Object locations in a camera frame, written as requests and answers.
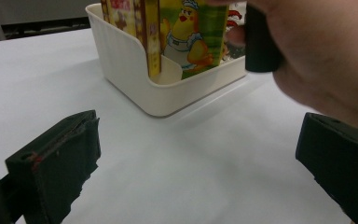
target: dark floor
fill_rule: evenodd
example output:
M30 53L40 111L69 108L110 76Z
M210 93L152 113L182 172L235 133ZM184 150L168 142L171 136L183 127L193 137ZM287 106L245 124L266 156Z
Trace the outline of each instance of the dark floor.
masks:
M48 35L87 28L90 28L90 22L87 17L2 26L6 39L16 39L35 35Z

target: human hand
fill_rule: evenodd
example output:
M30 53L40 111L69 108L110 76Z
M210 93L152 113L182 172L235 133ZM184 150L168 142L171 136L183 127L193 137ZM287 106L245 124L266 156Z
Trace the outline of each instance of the human hand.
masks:
M239 0L207 0L227 5ZM249 0L266 14L285 60L273 73L300 102L358 128L358 1ZM243 43L243 29L227 33Z

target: cartoon chick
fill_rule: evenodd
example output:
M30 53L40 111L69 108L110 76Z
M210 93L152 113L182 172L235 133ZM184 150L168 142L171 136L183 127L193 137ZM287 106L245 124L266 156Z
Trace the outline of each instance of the cartoon chick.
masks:
M184 71L200 70L212 64L213 55L208 53L208 46L202 40L197 2L184 0L182 5L172 29L168 20L163 19L162 26L167 33L162 43L163 54L179 63Z

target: blue and white outfit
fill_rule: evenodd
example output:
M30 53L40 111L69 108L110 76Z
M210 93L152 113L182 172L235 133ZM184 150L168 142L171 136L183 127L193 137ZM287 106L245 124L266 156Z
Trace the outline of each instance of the blue and white outfit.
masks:
M188 37L188 40L180 40L173 37L170 31L167 35L167 46L163 52L164 56L179 63L184 71L193 69L197 65L190 63L187 60L187 55L197 40L202 40L200 33L193 33Z

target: table surface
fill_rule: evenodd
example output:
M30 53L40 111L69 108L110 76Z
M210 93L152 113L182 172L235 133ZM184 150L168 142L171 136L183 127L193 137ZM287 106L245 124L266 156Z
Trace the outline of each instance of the table surface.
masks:
M103 77L90 29L0 42L0 177L7 157L90 109L102 157L63 223L350 223L295 158L312 110L271 74L154 118Z

